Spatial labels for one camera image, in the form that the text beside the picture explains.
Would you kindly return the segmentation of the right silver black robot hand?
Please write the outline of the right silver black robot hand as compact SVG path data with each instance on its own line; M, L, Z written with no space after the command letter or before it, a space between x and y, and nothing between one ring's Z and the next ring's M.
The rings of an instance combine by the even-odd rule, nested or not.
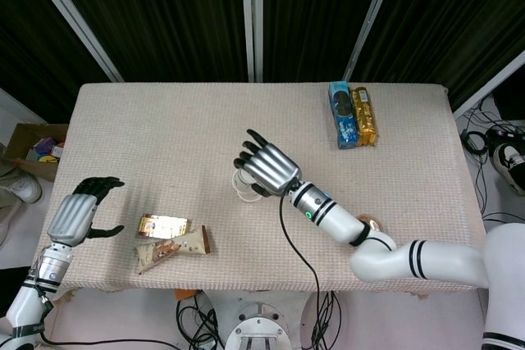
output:
M297 185L302 178L299 166L257 131L246 132L253 140L242 143L247 152L240 152L233 161L239 181L265 198L281 196Z

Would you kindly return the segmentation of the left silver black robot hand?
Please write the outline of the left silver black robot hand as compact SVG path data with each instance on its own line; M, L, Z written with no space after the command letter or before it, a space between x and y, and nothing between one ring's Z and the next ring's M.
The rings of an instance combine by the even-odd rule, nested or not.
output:
M109 230L93 228L93 218L99 204L114 188L125 183L116 177L90 177L82 180L72 194L62 200L50 226L48 237L54 243L76 247L86 239L105 239L118 235L124 225Z

